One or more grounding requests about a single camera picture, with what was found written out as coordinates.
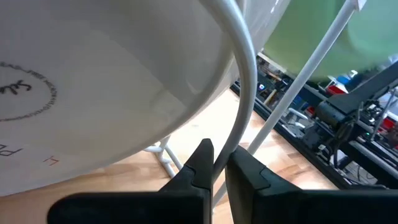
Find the black machine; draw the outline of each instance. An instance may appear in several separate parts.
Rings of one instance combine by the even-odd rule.
[[[292,103],[288,111],[308,124],[295,126],[289,122],[293,113],[287,113],[274,129],[341,189],[398,189],[398,126],[385,136],[376,134],[385,112],[378,99],[398,85],[398,63],[347,94],[330,95],[309,84],[298,94],[301,103]],[[239,94],[238,83],[231,89]],[[264,104],[266,97],[257,94],[254,107],[264,119],[274,107]],[[297,111],[309,107],[312,114]]]
[[[211,223],[213,146],[202,140],[158,192],[76,194],[55,203],[49,224]],[[396,190],[301,190],[238,147],[226,166],[235,223],[384,223],[395,219]]]

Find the red mark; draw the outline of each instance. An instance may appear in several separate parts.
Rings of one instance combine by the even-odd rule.
[[[51,163],[49,164],[49,166],[52,166],[52,165],[56,164],[57,162],[59,162],[58,159],[54,159],[53,157],[54,157],[54,156],[51,156],[51,157],[49,157],[48,159],[44,160],[43,162],[47,162],[47,161],[51,162]]]

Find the white stand leg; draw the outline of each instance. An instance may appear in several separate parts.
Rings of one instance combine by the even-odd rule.
[[[340,35],[341,31],[344,29],[345,25],[349,21],[350,17],[353,15],[355,10],[360,10],[363,7],[364,0],[346,0],[343,7],[340,9],[325,36],[322,38],[318,47],[312,53],[309,60],[304,65],[303,69],[297,75],[293,84],[286,91],[284,97],[280,100],[276,108],[273,110],[269,118],[267,119],[264,126],[261,128],[260,132],[254,138],[253,142],[248,147],[250,154],[254,154],[260,147],[262,142],[266,139],[267,135],[274,128],[278,120],[282,117],[283,112],[289,107],[293,99],[299,93],[301,88],[303,88],[305,82],[310,78],[312,73],[318,67],[319,63],[322,61],[326,53],[330,50],[331,46]],[[217,205],[223,195],[226,193],[225,182],[217,191],[213,199],[213,207]]]
[[[173,178],[176,173],[173,170],[173,167],[171,166],[171,162],[174,162],[175,166],[177,166],[178,170],[182,169],[182,164],[177,158],[177,156],[174,154],[174,152],[168,147],[167,143],[170,139],[170,136],[167,136],[166,138],[163,138],[160,140],[160,145],[159,146],[149,146],[148,148],[144,149],[146,152],[153,152],[156,154],[157,159],[159,162],[163,165],[164,169],[166,172],[169,174],[171,178]],[[170,156],[170,159],[166,159],[163,157],[163,153],[166,150],[166,153]]]

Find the white ceramic bowl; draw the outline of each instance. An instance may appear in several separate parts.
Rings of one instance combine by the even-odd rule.
[[[288,3],[238,1],[257,51]],[[9,0],[0,20],[0,195],[130,156],[238,76],[197,0]]]

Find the wooden floor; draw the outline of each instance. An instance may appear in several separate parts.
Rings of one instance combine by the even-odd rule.
[[[216,155],[228,137],[238,110],[239,99],[226,91],[195,119],[181,127],[169,141],[169,146],[185,162],[203,138],[210,138]],[[248,147],[264,124],[256,113],[251,116],[241,145]],[[303,189],[335,189],[336,187],[314,168],[300,153],[275,131],[271,132],[255,156],[274,172]],[[155,155],[139,152],[90,174],[30,190],[0,197],[0,223],[45,223],[47,210],[58,199],[77,192],[151,191],[169,181]],[[218,179],[215,192],[224,181]],[[216,207],[213,223],[232,223],[228,197]]]

